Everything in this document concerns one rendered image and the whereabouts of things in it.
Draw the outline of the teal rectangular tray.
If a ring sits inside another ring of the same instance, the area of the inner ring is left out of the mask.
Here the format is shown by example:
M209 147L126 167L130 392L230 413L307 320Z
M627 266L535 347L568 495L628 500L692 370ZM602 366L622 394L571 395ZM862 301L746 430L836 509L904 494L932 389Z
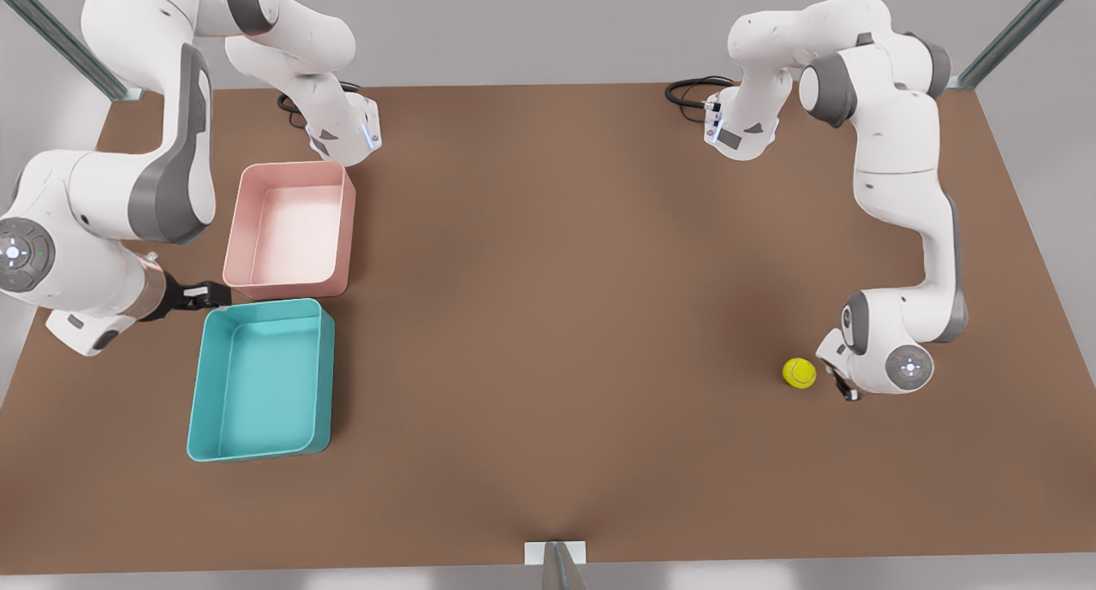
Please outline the teal rectangular tray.
M336 325L313 298L208 313L189 415L189 458L312 455L331 441Z

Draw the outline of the pink rectangular tray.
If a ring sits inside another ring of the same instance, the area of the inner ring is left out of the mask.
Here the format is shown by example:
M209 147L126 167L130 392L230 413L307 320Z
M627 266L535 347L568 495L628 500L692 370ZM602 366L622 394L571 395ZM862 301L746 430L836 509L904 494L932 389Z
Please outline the pink rectangular tray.
M336 161L250 164L241 174L222 280L251 300L349 288L356 189Z

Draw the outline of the silver frame post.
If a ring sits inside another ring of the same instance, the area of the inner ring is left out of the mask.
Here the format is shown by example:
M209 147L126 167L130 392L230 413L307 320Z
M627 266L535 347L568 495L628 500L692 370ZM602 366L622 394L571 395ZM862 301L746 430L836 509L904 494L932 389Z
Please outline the silver frame post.
M104 63L98 60L98 57L85 47L82 41L77 39L70 29L62 25L62 22L55 18L46 5L39 3L39 0L1 1L4 1L25 24L28 24L30 29L38 34L41 39L50 44L54 52L58 52L62 59L81 73L85 81L95 86L110 101L136 102L141 100L144 91L140 87L134 89L122 83L114 73L109 71Z
M1002 29L962 71L951 76L947 89L974 90L1064 1L1029 0L1021 11L1011 19L1011 23Z
M587 561L587 543L525 542L524 565L541 567L540 590L587 590L579 565Z

